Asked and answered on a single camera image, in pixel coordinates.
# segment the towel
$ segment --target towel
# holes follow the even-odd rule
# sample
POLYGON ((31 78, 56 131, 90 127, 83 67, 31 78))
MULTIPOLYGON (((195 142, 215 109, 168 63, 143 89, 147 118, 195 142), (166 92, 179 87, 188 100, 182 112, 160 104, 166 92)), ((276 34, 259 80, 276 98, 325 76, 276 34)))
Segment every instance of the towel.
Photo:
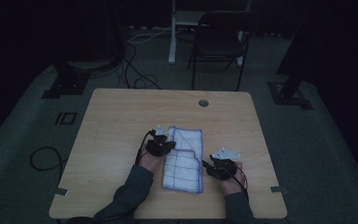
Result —
POLYGON ((202 193, 202 131, 171 127, 168 141, 176 146, 165 160, 162 187, 202 193))

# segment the black cable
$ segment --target black cable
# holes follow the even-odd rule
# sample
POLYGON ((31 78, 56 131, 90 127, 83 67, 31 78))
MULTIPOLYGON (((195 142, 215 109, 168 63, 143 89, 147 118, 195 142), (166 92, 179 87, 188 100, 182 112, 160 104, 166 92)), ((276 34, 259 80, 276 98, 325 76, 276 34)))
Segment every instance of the black cable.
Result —
POLYGON ((39 149, 37 149, 36 151, 34 151, 34 152, 31 154, 31 156, 30 156, 30 164, 31 164, 31 166, 32 166, 34 169, 36 169, 37 171, 45 172, 45 171, 50 171, 50 170, 53 170, 53 169, 55 169, 55 168, 57 168, 57 167, 60 167, 60 175, 59 175, 59 179, 58 179, 58 183, 59 183, 59 184, 60 184, 60 180, 61 180, 62 174, 63 174, 63 164, 64 164, 65 162, 67 162, 67 161, 68 161, 68 159, 62 160, 62 157, 61 157, 61 155, 60 155, 60 152, 59 152, 56 148, 54 148, 54 147, 40 147, 39 149), (37 166, 34 164, 34 155, 35 155, 37 152, 40 152, 40 151, 46 150, 46 149, 52 150, 52 151, 55 152, 55 154, 57 155, 57 158, 58 158, 59 163, 56 164, 56 165, 54 165, 54 166, 47 167, 47 168, 37 167, 37 166))
POLYGON ((245 198, 246 198, 246 200, 248 200, 248 202, 249 202, 249 194, 248 194, 248 189, 247 189, 247 186, 248 186, 248 181, 247 181, 247 178, 246 178, 246 175, 245 175, 245 173, 243 172, 243 170, 241 170, 240 168, 238 168, 238 166, 237 166, 237 169, 239 169, 241 172, 242 172, 242 174, 243 174, 243 176, 245 177, 245 183, 246 183, 246 188, 243 186, 243 184, 237 179, 237 177, 235 177, 234 175, 232 175, 225 167, 221 167, 223 170, 225 170, 228 174, 230 174, 231 175, 231 177, 240 185, 240 187, 241 187, 241 189, 242 189, 242 192, 243 192, 243 194, 245 195, 245 198))
POLYGON ((136 55, 136 47, 133 46, 133 45, 130 44, 130 43, 128 43, 128 45, 131 46, 131 47, 133 48, 133 50, 134 50, 134 53, 132 54, 132 56, 131 56, 131 58, 130 58, 129 60, 127 60, 125 57, 123 57, 124 61, 126 61, 126 63, 127 63, 126 68, 125 68, 125 71, 124 71, 124 80, 125 80, 125 81, 123 81, 123 82, 127 85, 128 89, 140 89, 140 88, 137 88, 136 83, 139 82, 140 79, 145 79, 145 80, 147 80, 148 82, 152 83, 152 85, 146 86, 146 85, 144 84, 144 89, 145 89, 145 88, 148 88, 148 87, 151 87, 151 86, 155 86, 155 87, 157 87, 159 90, 161 90, 161 87, 157 84, 158 79, 157 79, 155 76, 153 76, 153 75, 143 75, 143 74, 141 74, 141 73, 131 64, 132 60, 134 59, 134 57, 135 57, 135 55, 136 55), (137 79, 135 80, 133 86, 130 85, 130 82, 129 82, 129 80, 128 80, 128 70, 129 70, 130 67, 132 68, 133 71, 135 71, 136 74, 138 74, 138 76, 140 76, 139 78, 137 78, 137 79))
POLYGON ((120 82, 121 82, 121 76, 123 76, 123 72, 124 72, 124 65, 123 65, 123 62, 121 61, 120 63, 120 68, 121 68, 121 74, 118 72, 118 70, 116 71, 116 74, 117 74, 117 77, 118 77, 118 83, 116 85, 116 89, 118 88, 118 86, 120 85, 120 82))
POLYGON ((141 153, 142 153, 142 148, 144 147, 146 137, 147 137, 148 135, 150 135, 150 133, 151 133, 151 131, 149 131, 149 132, 147 132, 147 133, 145 134, 145 137, 144 137, 144 139, 142 140, 141 146, 140 146, 139 149, 138 149, 138 154, 136 155, 136 159, 135 159, 135 164, 136 164, 136 165, 139 163, 139 161, 141 160, 141 158, 142 158, 146 153, 148 153, 148 151, 146 151, 146 153, 144 153, 143 155, 141 155, 141 153))

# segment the floor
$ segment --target floor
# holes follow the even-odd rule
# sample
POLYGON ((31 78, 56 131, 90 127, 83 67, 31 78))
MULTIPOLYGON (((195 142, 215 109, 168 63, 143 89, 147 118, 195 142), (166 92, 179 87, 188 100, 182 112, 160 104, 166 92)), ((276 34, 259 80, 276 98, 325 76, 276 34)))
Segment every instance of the floor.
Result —
MULTIPOLYGON (((143 76, 154 80, 164 90, 189 90, 191 70, 187 70, 192 34, 178 34, 176 63, 168 64, 169 31, 130 30, 127 38, 138 34, 128 46, 125 58, 143 76)), ((283 195, 286 219, 263 220, 267 223, 358 223, 358 167, 332 120, 317 89, 301 83, 300 90, 310 100, 313 110, 295 105, 275 105, 268 81, 284 82, 277 68, 291 40, 265 36, 253 38, 240 91, 251 93, 270 157, 283 195)), ((83 69, 97 63, 72 63, 83 69)), ((91 74, 82 95, 62 95, 60 99, 41 99, 53 83, 57 72, 48 67, 28 88, 0 128, 0 224, 56 223, 48 215, 59 169, 36 171, 30 157, 38 148, 55 147, 62 158, 70 155, 81 120, 92 92, 96 88, 157 87, 139 76, 127 63, 117 69, 91 74), (71 125, 58 125, 60 113, 77 113, 71 125)), ((237 66, 225 64, 199 66, 196 90, 231 91, 235 87, 237 66)), ((58 163, 52 151, 34 157, 38 167, 58 163)), ((216 220, 182 220, 184 223, 213 223, 216 220)))

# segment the desk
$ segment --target desk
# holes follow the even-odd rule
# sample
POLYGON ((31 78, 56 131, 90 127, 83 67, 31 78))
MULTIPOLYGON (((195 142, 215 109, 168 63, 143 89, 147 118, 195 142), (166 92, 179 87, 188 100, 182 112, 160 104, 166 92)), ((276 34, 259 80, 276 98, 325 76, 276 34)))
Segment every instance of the desk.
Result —
MULTIPOLYGON (((50 216, 92 217, 108 205, 134 163, 146 132, 158 125, 202 129, 203 159, 221 147, 238 151, 248 177, 255 217, 283 218, 286 208, 251 95, 225 91, 151 91, 98 89, 77 134, 50 216), (206 107, 199 100, 208 100, 206 107)), ((215 179, 203 172, 204 192, 163 189, 162 169, 136 218, 224 218, 224 196, 215 179)))
MULTIPOLYGON (((246 9, 249 10, 251 7, 252 0, 246 1, 246 9)), ((201 16, 205 12, 202 11, 176 11, 176 0, 172 0, 172 15, 171 15, 171 44, 170 44, 170 54, 168 56, 168 63, 174 64, 176 61, 176 25, 192 25, 197 26, 201 16)), ((241 59, 238 59, 237 62, 241 66, 241 59)))

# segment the table hole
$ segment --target table hole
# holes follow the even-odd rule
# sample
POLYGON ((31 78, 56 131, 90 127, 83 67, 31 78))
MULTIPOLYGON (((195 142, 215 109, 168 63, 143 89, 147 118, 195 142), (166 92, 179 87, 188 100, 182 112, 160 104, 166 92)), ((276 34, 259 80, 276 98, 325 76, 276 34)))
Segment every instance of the table hole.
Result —
POLYGON ((199 105, 202 107, 207 107, 209 105, 209 102, 207 100, 199 100, 199 105))

